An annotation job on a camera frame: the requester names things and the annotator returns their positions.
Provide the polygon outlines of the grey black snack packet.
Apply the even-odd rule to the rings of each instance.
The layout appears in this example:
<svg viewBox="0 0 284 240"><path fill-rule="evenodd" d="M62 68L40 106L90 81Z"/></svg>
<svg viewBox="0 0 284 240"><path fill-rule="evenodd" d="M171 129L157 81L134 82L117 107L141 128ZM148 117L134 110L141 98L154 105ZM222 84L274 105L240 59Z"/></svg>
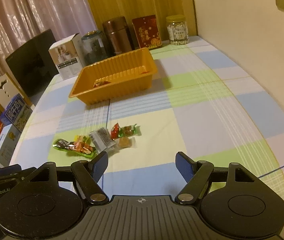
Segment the grey black snack packet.
<svg viewBox="0 0 284 240"><path fill-rule="evenodd" d="M92 131L89 137L98 153L103 151L111 152L115 149L116 143L111 139L111 135L104 127Z"/></svg>

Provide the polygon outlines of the pink curtain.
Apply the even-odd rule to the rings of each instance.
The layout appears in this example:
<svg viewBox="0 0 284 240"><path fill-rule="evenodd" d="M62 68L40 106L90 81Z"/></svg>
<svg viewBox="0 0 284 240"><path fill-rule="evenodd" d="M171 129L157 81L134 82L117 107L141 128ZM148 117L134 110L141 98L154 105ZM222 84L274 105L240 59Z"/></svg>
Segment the pink curtain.
<svg viewBox="0 0 284 240"><path fill-rule="evenodd" d="M0 0L0 75L12 73L11 53L48 29L59 41L96 28L87 0Z"/></svg>

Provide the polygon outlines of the clear plastic nut jar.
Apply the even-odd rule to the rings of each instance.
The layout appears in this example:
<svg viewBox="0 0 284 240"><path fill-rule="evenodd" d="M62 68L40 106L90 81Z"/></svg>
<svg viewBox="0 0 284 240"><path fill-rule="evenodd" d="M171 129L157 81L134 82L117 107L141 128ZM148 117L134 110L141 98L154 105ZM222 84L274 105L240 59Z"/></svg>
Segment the clear plastic nut jar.
<svg viewBox="0 0 284 240"><path fill-rule="evenodd" d="M170 44L176 46L188 44L188 27L184 15L167 16L166 26Z"/></svg>

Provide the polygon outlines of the small red orange candy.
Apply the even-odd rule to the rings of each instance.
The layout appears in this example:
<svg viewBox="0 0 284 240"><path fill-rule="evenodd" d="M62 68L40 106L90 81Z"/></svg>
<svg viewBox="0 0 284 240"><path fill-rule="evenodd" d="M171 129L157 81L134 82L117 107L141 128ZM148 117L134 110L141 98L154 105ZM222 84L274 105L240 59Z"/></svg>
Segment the small red orange candy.
<svg viewBox="0 0 284 240"><path fill-rule="evenodd" d="M109 82L109 81L96 81L96 82L94 82L93 87L97 88L97 87L101 87L101 86L104 86L104 85L107 85L107 84L110 84L110 83L111 82Z"/></svg>

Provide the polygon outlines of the red gift box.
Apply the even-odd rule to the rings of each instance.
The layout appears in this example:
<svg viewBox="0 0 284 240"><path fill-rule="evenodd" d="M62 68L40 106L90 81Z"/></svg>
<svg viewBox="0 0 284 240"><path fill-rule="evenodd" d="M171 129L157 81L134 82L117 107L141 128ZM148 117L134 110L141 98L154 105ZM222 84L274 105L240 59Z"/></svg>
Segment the red gift box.
<svg viewBox="0 0 284 240"><path fill-rule="evenodd" d="M152 50L162 47L162 40L155 15L132 19L132 25L139 48Z"/></svg>

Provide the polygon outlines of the red candy packet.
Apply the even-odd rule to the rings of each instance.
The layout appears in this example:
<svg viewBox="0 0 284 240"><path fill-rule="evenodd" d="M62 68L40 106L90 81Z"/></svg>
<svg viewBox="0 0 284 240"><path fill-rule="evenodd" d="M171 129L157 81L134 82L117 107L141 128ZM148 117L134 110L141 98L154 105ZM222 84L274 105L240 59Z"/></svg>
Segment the red candy packet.
<svg viewBox="0 0 284 240"><path fill-rule="evenodd" d="M111 129L111 139L115 140L119 137L119 133L120 133L120 126L118 123L116 123L112 129Z"/></svg>

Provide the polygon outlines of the green glass jar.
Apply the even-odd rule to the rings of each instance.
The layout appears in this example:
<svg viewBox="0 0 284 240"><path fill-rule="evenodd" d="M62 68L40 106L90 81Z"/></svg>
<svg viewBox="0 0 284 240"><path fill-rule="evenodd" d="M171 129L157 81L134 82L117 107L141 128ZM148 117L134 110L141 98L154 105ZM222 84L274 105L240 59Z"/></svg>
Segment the green glass jar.
<svg viewBox="0 0 284 240"><path fill-rule="evenodd" d="M100 30L86 33L81 38L81 49L87 66L108 58L105 35Z"/></svg>

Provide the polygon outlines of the green meat snack packet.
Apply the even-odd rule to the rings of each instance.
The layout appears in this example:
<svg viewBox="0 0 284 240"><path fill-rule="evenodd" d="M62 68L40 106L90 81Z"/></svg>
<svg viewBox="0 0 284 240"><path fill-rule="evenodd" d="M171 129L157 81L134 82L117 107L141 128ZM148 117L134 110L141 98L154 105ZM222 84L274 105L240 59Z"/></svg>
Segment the green meat snack packet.
<svg viewBox="0 0 284 240"><path fill-rule="evenodd" d="M64 139L57 139L53 143L53 148L59 151L75 153L89 159L92 159L97 154L95 146L81 141L68 142Z"/></svg>

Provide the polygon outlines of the green candy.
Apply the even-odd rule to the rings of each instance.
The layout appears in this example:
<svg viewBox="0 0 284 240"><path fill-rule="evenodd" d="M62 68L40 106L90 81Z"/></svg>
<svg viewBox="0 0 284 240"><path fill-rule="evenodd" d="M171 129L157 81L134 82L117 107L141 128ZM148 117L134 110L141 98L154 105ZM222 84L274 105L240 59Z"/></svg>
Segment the green candy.
<svg viewBox="0 0 284 240"><path fill-rule="evenodd" d="M120 128L119 137L141 136L140 126L137 124Z"/></svg>

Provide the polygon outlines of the white product box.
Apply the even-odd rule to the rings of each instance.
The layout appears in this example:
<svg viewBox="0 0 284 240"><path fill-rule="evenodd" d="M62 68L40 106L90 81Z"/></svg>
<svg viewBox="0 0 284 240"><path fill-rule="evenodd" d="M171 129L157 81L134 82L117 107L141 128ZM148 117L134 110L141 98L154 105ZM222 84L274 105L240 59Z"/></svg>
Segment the white product box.
<svg viewBox="0 0 284 240"><path fill-rule="evenodd" d="M80 33L59 40L49 48L50 56L63 80L78 76L85 66Z"/></svg>

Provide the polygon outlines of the checkered tablecloth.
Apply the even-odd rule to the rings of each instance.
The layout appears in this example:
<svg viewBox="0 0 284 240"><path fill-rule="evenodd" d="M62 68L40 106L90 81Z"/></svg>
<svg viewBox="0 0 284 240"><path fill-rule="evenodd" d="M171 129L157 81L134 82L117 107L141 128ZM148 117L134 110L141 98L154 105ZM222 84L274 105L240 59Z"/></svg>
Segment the checkered tablecloth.
<svg viewBox="0 0 284 240"><path fill-rule="evenodd" d="M75 78L55 76L39 99L12 157L22 168L81 159L53 148L100 127L137 125L135 145L109 155L99 181L108 196L172 196L185 180L182 151L227 167L237 162L284 198L284 111L247 72L200 37L151 51L158 71L142 92L88 106L70 98Z"/></svg>

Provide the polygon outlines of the orange plastic tray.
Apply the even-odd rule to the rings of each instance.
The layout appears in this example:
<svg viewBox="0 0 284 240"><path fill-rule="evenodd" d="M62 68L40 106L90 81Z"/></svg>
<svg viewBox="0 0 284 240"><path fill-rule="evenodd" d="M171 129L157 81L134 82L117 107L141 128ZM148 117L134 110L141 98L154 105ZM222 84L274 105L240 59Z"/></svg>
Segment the orange plastic tray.
<svg viewBox="0 0 284 240"><path fill-rule="evenodd" d="M92 105L137 93L152 87L152 79L157 72L157 66L147 48L133 50L83 68L69 98L78 98L86 105ZM111 83L94 88L96 81Z"/></svg>

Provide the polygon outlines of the brown metal thermos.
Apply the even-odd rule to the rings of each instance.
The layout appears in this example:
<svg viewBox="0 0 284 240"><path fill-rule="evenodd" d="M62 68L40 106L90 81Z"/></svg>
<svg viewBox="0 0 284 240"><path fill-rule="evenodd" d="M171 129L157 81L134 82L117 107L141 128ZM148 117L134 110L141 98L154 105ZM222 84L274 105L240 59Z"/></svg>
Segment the brown metal thermos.
<svg viewBox="0 0 284 240"><path fill-rule="evenodd" d="M107 20L102 26L115 55L134 50L134 43L124 16Z"/></svg>

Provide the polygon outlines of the clear brown candy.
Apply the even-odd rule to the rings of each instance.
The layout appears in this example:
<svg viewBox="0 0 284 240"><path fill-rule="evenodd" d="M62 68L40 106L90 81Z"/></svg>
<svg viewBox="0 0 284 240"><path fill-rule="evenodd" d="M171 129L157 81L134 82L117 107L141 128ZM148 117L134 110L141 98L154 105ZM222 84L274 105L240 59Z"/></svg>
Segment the clear brown candy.
<svg viewBox="0 0 284 240"><path fill-rule="evenodd" d="M135 137L121 137L117 139L118 148L135 148L136 142Z"/></svg>

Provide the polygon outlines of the blue milk carton box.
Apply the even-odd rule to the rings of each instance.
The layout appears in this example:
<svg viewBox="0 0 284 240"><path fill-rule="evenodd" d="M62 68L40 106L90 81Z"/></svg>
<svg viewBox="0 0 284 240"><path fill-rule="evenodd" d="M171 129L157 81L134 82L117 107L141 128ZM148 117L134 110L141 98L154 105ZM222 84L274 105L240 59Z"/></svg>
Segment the blue milk carton box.
<svg viewBox="0 0 284 240"><path fill-rule="evenodd" d="M13 125L22 132L31 114L32 109L24 101L22 96L17 94L0 115L0 121L4 126Z"/></svg>

